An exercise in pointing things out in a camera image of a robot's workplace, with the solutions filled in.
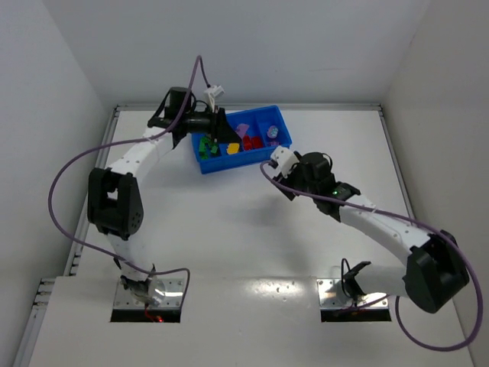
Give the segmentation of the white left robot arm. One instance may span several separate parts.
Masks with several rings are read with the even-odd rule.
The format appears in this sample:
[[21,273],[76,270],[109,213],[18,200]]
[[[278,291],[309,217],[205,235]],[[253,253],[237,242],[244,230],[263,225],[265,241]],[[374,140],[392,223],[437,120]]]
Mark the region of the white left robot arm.
[[156,269],[139,242],[137,232],[144,219],[139,185],[168,152],[190,133],[200,133],[219,144],[238,143],[240,138],[227,121],[225,109],[215,104],[221,86],[208,86],[197,110],[191,89],[172,87],[149,119],[141,141],[106,168],[89,175],[87,217],[113,248],[121,269],[124,289],[140,302],[155,304],[162,291]]

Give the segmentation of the red rectangular lego brick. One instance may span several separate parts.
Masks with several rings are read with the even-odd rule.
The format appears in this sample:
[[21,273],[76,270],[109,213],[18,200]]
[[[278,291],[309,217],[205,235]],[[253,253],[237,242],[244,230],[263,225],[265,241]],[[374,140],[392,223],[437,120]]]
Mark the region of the red rectangular lego brick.
[[261,149],[264,148],[264,143],[259,136],[254,136],[251,138],[251,143],[253,149]]

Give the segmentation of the purple rounded lego block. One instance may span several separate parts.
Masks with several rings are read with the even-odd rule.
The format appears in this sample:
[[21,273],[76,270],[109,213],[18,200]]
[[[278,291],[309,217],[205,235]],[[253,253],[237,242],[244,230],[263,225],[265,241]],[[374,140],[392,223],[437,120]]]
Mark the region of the purple rounded lego block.
[[267,130],[267,138],[274,140],[279,134],[279,128],[276,125],[271,125]]

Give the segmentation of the red scalloped lego block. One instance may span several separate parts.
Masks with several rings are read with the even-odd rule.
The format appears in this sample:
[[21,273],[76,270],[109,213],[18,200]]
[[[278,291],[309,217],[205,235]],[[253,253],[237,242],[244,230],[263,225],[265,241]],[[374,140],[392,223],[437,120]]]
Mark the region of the red scalloped lego block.
[[249,135],[246,135],[242,139],[242,145],[244,151],[251,151],[253,150],[252,143],[251,143],[251,137]]

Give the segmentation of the green rectangular lego brick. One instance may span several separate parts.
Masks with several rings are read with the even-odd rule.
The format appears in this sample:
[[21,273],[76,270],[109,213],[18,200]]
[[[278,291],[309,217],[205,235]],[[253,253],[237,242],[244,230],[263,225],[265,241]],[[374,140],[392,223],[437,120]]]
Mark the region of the green rectangular lego brick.
[[202,136],[199,140],[199,151],[204,148],[212,148],[215,147],[214,141],[206,136]]

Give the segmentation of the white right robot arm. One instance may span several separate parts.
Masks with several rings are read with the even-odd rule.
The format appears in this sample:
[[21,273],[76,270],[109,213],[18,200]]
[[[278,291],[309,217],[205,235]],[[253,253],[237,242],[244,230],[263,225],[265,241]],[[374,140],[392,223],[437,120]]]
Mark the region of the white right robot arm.
[[301,155],[278,147],[270,159],[278,171],[273,180],[289,200],[307,193],[321,213],[362,232],[400,261],[397,268],[360,262],[342,275],[346,297],[359,300],[383,292],[406,297],[421,310],[436,313],[468,284],[467,268],[450,246],[453,238],[448,232],[435,234],[405,219],[380,214],[359,189],[335,179],[327,154]]

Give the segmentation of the green half-round lego block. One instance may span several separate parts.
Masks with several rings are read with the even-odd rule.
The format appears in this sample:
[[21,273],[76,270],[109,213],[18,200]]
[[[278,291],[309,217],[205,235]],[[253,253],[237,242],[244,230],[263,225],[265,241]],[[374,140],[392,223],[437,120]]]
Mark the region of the green half-round lego block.
[[221,156],[221,151],[219,147],[204,148],[199,151],[199,157],[202,160],[207,160],[211,158],[218,158]]

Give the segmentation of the yellow striped lego block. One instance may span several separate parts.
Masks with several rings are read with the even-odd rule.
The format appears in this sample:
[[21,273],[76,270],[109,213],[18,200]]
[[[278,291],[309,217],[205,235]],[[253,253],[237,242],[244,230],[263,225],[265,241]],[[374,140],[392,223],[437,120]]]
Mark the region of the yellow striped lego block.
[[239,143],[230,143],[226,148],[227,155],[238,154],[241,151],[241,146]]

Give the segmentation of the purple cloud lego block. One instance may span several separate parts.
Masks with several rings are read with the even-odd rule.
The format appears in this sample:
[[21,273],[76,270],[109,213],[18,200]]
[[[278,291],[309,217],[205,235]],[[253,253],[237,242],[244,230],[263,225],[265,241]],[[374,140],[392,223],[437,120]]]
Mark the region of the purple cloud lego block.
[[243,137],[246,136],[248,129],[249,129],[248,124],[241,123],[241,124],[236,126],[235,132],[240,139],[243,139]]

